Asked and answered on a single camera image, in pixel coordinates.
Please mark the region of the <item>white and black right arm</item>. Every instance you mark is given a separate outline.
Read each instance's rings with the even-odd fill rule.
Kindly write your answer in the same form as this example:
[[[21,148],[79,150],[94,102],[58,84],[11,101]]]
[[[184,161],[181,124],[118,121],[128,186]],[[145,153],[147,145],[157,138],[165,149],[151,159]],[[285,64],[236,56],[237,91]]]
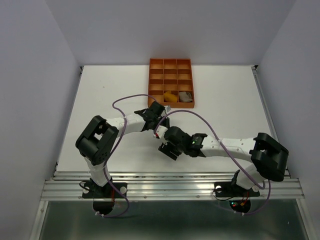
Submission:
[[[265,180],[281,182],[285,178],[289,151],[266,133],[260,132],[253,138],[216,139],[205,133],[188,135],[167,130],[157,131],[155,137],[162,141],[159,150],[174,160],[181,154],[192,158],[231,158],[239,168],[230,182],[235,195],[242,195],[253,186],[262,189],[260,184]]]

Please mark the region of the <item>mustard yellow sock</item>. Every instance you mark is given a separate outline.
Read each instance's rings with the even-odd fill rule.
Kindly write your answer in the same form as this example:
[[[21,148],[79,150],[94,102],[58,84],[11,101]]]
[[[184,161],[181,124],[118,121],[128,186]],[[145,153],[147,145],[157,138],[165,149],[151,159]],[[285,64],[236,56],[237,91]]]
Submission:
[[[173,94],[171,91],[164,92],[163,99],[167,103],[177,103],[178,102],[178,96]]]

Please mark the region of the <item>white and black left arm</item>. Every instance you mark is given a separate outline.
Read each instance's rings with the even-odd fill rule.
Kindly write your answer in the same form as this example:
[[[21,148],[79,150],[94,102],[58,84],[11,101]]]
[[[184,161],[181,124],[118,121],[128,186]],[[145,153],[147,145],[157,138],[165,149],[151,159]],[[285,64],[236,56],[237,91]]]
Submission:
[[[121,136],[154,130],[163,113],[147,113],[146,110],[135,111],[125,117],[104,119],[100,115],[92,118],[75,142],[75,147],[85,158],[90,178],[95,183],[94,191],[100,197],[111,193],[111,176],[105,172],[105,161],[112,155],[115,142]]]

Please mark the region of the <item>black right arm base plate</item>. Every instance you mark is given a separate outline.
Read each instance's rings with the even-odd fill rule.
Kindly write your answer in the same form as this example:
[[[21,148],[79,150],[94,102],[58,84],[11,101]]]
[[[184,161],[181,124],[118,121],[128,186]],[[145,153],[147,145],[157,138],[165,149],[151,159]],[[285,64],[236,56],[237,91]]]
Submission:
[[[244,189],[232,184],[230,181],[218,181],[214,183],[213,194],[217,198],[235,198],[235,197],[259,197],[260,192],[253,189]]]

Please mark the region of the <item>tan sock with red cuff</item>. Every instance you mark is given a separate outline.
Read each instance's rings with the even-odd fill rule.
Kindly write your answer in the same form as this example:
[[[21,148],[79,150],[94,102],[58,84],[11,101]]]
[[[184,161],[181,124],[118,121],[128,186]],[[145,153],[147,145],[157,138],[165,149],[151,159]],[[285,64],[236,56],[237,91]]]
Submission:
[[[187,91],[180,91],[178,93],[179,96],[179,102],[180,103],[191,103],[193,102],[192,94]]]

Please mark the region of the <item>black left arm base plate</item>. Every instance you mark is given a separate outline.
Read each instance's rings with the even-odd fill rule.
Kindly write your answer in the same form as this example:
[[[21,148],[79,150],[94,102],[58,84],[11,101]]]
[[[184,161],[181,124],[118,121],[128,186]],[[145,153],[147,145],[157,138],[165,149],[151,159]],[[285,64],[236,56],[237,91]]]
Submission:
[[[91,180],[81,181],[79,186],[82,188],[82,198],[84,199],[117,199],[123,198],[108,183],[101,187]]]

